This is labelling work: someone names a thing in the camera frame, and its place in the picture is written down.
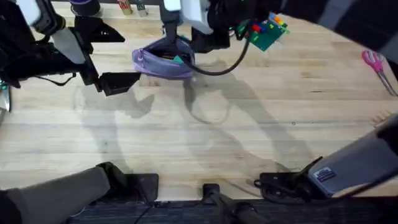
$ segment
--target purple pouch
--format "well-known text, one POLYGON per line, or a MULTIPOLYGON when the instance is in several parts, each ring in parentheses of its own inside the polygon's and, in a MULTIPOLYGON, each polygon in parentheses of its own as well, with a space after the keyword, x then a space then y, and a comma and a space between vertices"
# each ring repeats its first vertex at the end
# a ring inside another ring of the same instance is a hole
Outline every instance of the purple pouch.
MULTIPOLYGON (((176 44, 179 51, 188 55, 192 64, 195 64, 195 54, 190 46, 180 39, 177 39, 176 44)), ((155 51, 173 52, 173 47, 166 38, 162 38, 151 43, 147 47, 134 50, 132 52, 134 68, 138 72, 169 80, 192 77, 192 69, 186 66, 183 62, 158 57, 151 53, 155 51)))

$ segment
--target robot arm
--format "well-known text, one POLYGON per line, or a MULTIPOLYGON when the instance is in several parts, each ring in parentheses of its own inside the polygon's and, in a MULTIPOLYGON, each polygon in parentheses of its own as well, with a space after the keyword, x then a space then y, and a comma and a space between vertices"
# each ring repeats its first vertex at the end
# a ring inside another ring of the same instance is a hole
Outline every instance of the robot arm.
POLYGON ((242 21, 264 21, 269 12, 283 13, 331 29, 398 63, 397 1, 165 0, 164 4, 170 11, 179 11, 184 22, 208 38, 242 21))

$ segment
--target scissor handle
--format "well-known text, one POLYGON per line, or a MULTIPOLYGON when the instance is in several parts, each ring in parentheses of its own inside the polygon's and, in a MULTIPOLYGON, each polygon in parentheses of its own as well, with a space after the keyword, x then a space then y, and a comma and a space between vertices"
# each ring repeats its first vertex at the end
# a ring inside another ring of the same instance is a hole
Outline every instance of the scissor handle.
POLYGON ((375 72, 383 71, 383 61, 379 59, 377 53, 371 50, 364 50, 362 52, 362 58, 375 72))

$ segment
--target dark floor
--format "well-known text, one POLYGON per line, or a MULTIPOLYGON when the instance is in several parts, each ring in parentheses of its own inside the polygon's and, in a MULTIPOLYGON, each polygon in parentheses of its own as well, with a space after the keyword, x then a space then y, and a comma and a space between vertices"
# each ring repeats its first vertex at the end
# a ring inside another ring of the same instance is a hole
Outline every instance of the dark floor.
MULTIPOLYGON (((398 223, 395 214, 398 198, 352 198, 329 207, 274 205, 262 200, 250 201, 259 213, 281 223, 370 224, 398 223)), ((149 210, 144 223, 217 224, 219 210, 212 206, 192 207, 196 202, 165 203, 165 208, 149 210)), ((136 202, 109 202, 90 205, 70 223, 73 224, 133 224, 147 207, 136 202)))

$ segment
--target black bracket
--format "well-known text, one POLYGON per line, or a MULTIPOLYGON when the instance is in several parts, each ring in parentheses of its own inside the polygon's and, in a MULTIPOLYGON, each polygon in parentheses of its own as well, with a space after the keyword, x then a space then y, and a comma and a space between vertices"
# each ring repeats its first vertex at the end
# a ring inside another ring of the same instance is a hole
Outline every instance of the black bracket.
POLYGON ((218 184, 203 184, 202 188, 202 202, 205 205, 214 205, 214 201, 210 198, 212 192, 220 193, 220 186, 218 184))
POLYGON ((96 84, 98 92, 106 96, 125 93, 140 79, 140 72, 103 73, 96 84))
POLYGON ((294 202, 292 199, 300 198, 304 202, 312 200, 325 200, 328 197, 311 181, 308 171, 322 157, 313 161, 300 172, 268 172, 261 173, 260 178, 254 181, 254 185, 261 190, 265 199, 278 202, 294 202))

